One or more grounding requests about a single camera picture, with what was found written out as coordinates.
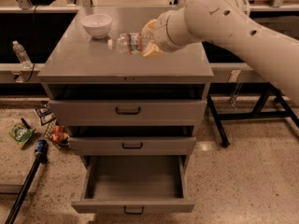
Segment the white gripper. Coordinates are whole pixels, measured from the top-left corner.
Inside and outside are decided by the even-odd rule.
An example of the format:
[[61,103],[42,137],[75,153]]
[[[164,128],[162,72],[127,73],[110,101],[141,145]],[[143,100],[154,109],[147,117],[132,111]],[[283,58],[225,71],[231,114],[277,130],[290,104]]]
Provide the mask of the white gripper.
[[146,37],[153,36],[148,45],[141,52],[145,58],[156,58],[160,57],[165,52],[174,52],[177,50],[177,46],[169,38],[167,32],[167,22],[172,14],[172,11],[166,11],[162,13],[157,20],[150,20],[141,31],[141,34]]

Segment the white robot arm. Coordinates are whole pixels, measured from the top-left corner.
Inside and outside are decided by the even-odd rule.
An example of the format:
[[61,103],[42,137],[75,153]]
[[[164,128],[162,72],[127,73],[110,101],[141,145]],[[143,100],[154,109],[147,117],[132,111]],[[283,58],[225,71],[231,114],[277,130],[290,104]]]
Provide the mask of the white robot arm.
[[252,20],[248,0],[188,0],[144,31],[151,36],[145,57],[206,41],[232,52],[299,105],[299,41]]

